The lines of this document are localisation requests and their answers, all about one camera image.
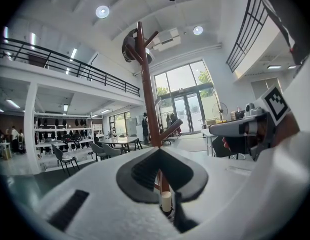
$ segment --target white column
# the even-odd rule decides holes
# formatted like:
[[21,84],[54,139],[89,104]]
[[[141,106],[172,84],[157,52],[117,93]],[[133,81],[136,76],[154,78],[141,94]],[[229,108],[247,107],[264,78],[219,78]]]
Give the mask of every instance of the white column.
[[34,130],[34,107],[36,101],[38,84],[31,82],[28,88],[25,117],[24,117],[24,131],[25,131],[25,144],[27,149],[27,158],[33,174],[41,172],[38,158],[36,154],[35,139],[33,135]]

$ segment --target beige cylinder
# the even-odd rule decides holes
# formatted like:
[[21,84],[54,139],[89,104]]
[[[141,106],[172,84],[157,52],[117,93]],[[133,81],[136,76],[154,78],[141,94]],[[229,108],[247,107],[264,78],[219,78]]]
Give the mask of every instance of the beige cylinder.
[[171,209],[171,192],[165,191],[161,193],[161,204],[164,212],[169,212]]

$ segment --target staircase railing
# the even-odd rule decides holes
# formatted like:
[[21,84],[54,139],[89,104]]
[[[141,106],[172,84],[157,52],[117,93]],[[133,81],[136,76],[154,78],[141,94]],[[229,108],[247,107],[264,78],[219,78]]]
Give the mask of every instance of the staircase railing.
[[3,39],[0,44],[0,58],[32,64],[78,78],[86,78],[88,81],[98,81],[105,86],[140,96],[138,87],[118,77],[75,58],[24,41],[11,38]]
[[232,72],[245,58],[256,41],[268,17],[262,0],[248,0],[236,42],[226,61]]

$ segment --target desk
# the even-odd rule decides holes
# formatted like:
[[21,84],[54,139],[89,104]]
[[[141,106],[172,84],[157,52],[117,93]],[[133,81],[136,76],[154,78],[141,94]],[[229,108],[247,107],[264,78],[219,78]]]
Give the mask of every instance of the desk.
[[7,156],[7,159],[9,159],[8,157],[8,153],[7,153],[7,146],[8,146],[8,149],[9,149],[9,155],[10,157],[12,158],[12,153],[11,153],[11,149],[10,149],[10,142],[3,142],[3,143],[0,143],[0,147],[4,147],[5,149],[5,152],[6,152],[6,156]]
[[210,150],[211,150],[211,155],[212,157],[214,156],[214,152],[213,152],[213,137],[216,137],[215,135],[211,134],[209,132],[209,129],[202,129],[201,130],[201,133],[206,136],[206,139],[207,139],[207,154],[209,155],[209,150],[208,150],[208,147],[210,147]]
[[138,137],[116,137],[116,138],[107,138],[104,140],[99,141],[98,143],[104,143],[109,145],[120,144],[121,146],[127,145],[127,150],[130,152],[129,143],[137,142],[137,145],[140,145],[140,148],[143,149],[141,146],[140,140]]

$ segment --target wooden coat rack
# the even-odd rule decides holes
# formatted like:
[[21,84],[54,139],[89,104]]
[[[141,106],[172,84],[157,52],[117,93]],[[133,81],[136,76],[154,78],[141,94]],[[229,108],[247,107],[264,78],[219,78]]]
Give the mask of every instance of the wooden coat rack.
[[[147,111],[147,118],[151,136],[151,143],[153,147],[161,147],[162,140],[172,134],[181,124],[182,121],[176,121],[169,129],[165,132],[160,134],[159,131],[159,124],[157,121],[156,116],[156,108],[155,102],[153,97],[153,92],[151,89],[151,80],[150,80],[150,73],[149,73],[149,65],[147,61],[146,55],[146,47],[151,43],[151,41],[159,34],[158,31],[155,31],[146,42],[144,42],[144,32],[142,23],[138,22],[138,29],[137,29],[137,44],[135,50],[130,44],[126,45],[126,48],[131,53],[131,55],[139,62],[141,66],[141,78],[143,82],[143,89],[144,89],[144,97],[145,97],[145,104],[146,104],[146,111]],[[169,184],[165,176],[162,174],[161,171],[157,174],[157,179],[159,182],[159,186],[156,186],[160,192],[170,191]]]

